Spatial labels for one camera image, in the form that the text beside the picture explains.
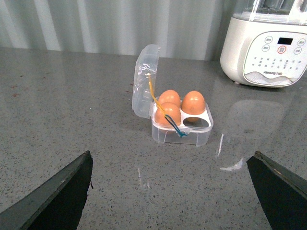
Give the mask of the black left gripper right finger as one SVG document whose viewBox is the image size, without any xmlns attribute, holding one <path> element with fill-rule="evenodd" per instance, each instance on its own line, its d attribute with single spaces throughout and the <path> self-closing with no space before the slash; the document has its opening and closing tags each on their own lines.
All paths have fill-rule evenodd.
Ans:
<svg viewBox="0 0 307 230">
<path fill-rule="evenodd" d="M 307 228 L 307 181 L 259 151 L 247 160 L 248 170 L 273 230 Z"/>
</svg>

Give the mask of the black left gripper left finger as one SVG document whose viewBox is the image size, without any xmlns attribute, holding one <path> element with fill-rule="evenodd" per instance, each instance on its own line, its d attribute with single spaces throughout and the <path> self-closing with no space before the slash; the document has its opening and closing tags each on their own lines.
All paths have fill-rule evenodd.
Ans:
<svg viewBox="0 0 307 230">
<path fill-rule="evenodd" d="M 91 187 L 93 158 L 86 151 L 0 214 L 2 230 L 75 230 Z"/>
</svg>

